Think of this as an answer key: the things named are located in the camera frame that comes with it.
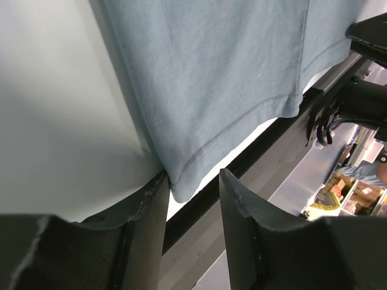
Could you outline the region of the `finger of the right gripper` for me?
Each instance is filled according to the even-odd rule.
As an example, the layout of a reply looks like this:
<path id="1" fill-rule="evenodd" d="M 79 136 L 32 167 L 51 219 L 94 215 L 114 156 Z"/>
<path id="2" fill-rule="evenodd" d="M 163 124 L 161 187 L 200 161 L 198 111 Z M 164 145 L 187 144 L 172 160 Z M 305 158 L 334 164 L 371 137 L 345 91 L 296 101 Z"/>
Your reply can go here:
<path id="1" fill-rule="evenodd" d="M 386 13 L 352 24 L 346 31 L 351 50 L 379 65 L 386 65 Z"/>

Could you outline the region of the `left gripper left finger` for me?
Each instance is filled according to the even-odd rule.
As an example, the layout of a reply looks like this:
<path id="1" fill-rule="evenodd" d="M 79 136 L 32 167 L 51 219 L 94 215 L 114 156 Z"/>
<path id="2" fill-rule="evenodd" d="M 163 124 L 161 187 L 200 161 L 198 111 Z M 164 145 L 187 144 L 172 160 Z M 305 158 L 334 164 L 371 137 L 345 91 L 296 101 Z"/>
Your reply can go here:
<path id="1" fill-rule="evenodd" d="M 2 289 L 156 289 L 168 178 L 86 218 L 53 214 L 1 216 Z"/>

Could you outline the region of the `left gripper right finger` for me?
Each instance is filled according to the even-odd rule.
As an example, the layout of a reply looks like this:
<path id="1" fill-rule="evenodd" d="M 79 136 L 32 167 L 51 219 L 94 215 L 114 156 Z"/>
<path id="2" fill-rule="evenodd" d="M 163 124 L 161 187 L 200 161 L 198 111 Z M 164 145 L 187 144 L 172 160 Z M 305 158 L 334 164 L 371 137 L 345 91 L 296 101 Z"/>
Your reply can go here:
<path id="1" fill-rule="evenodd" d="M 293 216 L 219 175 L 232 289 L 385 289 L 386 218 Z"/>

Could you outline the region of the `blue-grey t shirt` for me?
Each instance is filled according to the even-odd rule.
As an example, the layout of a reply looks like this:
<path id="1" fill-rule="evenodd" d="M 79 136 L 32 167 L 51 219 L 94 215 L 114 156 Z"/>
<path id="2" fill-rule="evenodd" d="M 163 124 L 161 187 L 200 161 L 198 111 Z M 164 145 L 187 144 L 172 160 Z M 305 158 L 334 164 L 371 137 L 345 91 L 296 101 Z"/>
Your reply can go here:
<path id="1" fill-rule="evenodd" d="M 361 1 L 106 1 L 174 199 L 348 57 Z"/>

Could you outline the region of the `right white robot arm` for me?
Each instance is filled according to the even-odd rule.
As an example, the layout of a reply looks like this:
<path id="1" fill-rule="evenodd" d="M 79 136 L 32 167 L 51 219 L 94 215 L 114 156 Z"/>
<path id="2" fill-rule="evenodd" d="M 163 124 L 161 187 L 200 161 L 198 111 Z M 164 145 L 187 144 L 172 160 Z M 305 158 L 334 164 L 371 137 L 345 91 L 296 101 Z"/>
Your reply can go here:
<path id="1" fill-rule="evenodd" d="M 386 68 L 386 13 L 353 24 L 347 29 L 352 52 Z M 332 127 L 353 123 L 375 130 L 376 139 L 386 141 L 386 87 L 351 76 L 339 81 L 330 92 L 315 89 L 322 100 L 310 112 L 307 137 L 332 144 Z"/>

